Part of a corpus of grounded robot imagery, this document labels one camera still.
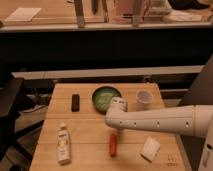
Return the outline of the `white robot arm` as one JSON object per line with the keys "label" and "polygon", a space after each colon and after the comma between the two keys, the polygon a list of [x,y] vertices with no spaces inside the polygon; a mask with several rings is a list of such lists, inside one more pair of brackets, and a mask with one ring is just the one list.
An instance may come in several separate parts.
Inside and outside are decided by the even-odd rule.
{"label": "white robot arm", "polygon": [[213,105],[187,105],[127,111],[127,101],[114,97],[105,123],[112,128],[176,133],[202,137],[205,144],[198,171],[213,171]]}

